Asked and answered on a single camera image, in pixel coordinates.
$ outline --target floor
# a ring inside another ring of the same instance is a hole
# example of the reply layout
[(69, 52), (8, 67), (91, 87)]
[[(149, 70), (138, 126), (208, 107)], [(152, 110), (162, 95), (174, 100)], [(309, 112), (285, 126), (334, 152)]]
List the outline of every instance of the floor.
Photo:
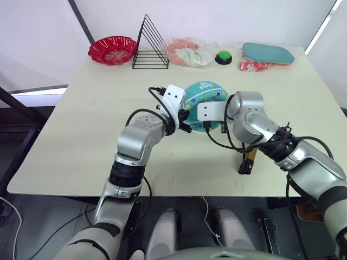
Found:
[[(23, 137), (0, 135), (0, 178), (11, 162)], [(61, 197), (14, 195), (7, 196), (19, 210), (23, 224), (17, 242), (17, 260), (27, 260), (62, 224), (82, 213), (85, 203)], [(206, 197), (210, 209), (224, 206), (241, 219), (257, 250), (266, 251), (265, 237), (259, 223), (259, 214), (272, 218), (277, 225), (276, 237), (280, 253), (291, 259), (303, 259), (287, 208), (269, 210), (266, 198)], [(148, 198), (142, 198), (144, 212)], [(182, 215), (182, 232), (179, 248), (216, 246), (203, 222), (205, 203), (198, 197), (155, 197), (147, 217), (136, 232), (122, 241), (118, 260), (128, 259), (135, 249), (146, 249), (151, 231), (160, 214), (168, 208)], [(334, 244), (324, 224), (304, 222), (297, 218), (310, 259), (334, 259)], [(18, 226), (15, 213), (5, 219), (0, 227), (0, 259), (12, 259), (12, 246)], [(74, 234), (87, 226), (83, 216), (61, 229), (33, 259), (51, 259)]]

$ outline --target white tabletop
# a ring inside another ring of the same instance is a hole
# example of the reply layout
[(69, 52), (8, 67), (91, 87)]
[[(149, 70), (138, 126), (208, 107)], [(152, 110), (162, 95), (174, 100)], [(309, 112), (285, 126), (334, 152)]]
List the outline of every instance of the white tabletop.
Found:
[[(138, 108), (155, 110), (148, 87), (185, 88), (203, 80), (220, 84), (228, 93), (261, 92), (270, 118), (281, 126), (290, 121), (296, 136), (322, 139), (346, 172), (346, 119), (304, 51), (290, 49), (295, 56), (290, 66), (248, 73), (237, 68), (238, 51), (229, 50), (232, 64), (206, 69), (171, 63), (169, 69), (133, 70), (130, 63), (108, 67), (89, 60), (54, 109), (8, 191), (99, 196), (127, 117)], [(227, 143), (220, 129), (211, 134)], [(145, 175), (154, 196), (284, 196), (286, 173), (272, 160), (258, 152), (252, 174), (239, 175), (241, 158), (213, 144), (204, 133), (178, 131), (153, 148)], [(141, 194), (148, 194), (146, 185)]]

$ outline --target triangular wire stand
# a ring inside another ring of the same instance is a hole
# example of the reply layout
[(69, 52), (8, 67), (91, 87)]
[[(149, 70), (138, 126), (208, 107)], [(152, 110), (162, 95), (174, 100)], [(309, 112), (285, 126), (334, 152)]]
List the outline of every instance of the triangular wire stand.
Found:
[[(142, 36), (147, 39), (151, 50), (139, 50)], [(133, 69), (167, 69), (169, 67), (167, 48), (168, 46), (155, 25), (149, 16), (145, 15), (137, 38), (136, 52), (131, 67)]]

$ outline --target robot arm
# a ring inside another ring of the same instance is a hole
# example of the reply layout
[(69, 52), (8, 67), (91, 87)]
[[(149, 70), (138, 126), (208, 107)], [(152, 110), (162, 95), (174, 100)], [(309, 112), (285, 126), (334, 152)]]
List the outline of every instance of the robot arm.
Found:
[[(77, 233), (54, 260), (116, 258), (131, 209), (140, 193), (151, 149), (168, 135), (167, 125), (171, 133), (181, 128), (182, 117), (178, 111), (184, 95), (183, 90), (172, 85), (164, 93), (162, 101), (172, 116), (160, 108), (168, 119), (166, 123), (149, 114), (125, 127), (118, 139), (110, 177), (95, 211), (95, 224)], [(224, 121), (226, 104), (200, 103), (198, 119)], [(320, 203), (326, 226), (337, 244), (337, 256), (346, 259), (347, 183), (343, 170), (324, 153), (269, 119), (260, 93), (235, 93), (227, 114), (234, 119), (233, 133), (240, 141), (258, 146), (282, 170), (288, 171), (288, 181), (299, 194)]]
[(78, 232), (53, 258), (54, 260), (114, 260), (134, 202), (140, 194), (145, 167), (152, 147), (185, 125), (180, 108), (185, 91), (173, 85), (166, 89), (159, 117), (148, 114), (127, 125), (117, 142), (110, 176), (95, 209), (94, 225)]
[(337, 245), (337, 256), (346, 259), (347, 182), (341, 167), (308, 142), (295, 138), (290, 128), (279, 127), (268, 118), (260, 93), (236, 92), (228, 115), (234, 118), (233, 133), (240, 141), (259, 145), (260, 151), (288, 172), (290, 185), (301, 196), (320, 204), (326, 227)]

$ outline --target red bowl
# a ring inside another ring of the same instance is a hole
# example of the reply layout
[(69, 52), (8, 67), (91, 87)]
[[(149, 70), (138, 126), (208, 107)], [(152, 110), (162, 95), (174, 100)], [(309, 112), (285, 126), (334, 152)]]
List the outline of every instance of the red bowl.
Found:
[(125, 36), (110, 36), (98, 40), (89, 48), (93, 61), (106, 65), (121, 65), (135, 54), (136, 42)]

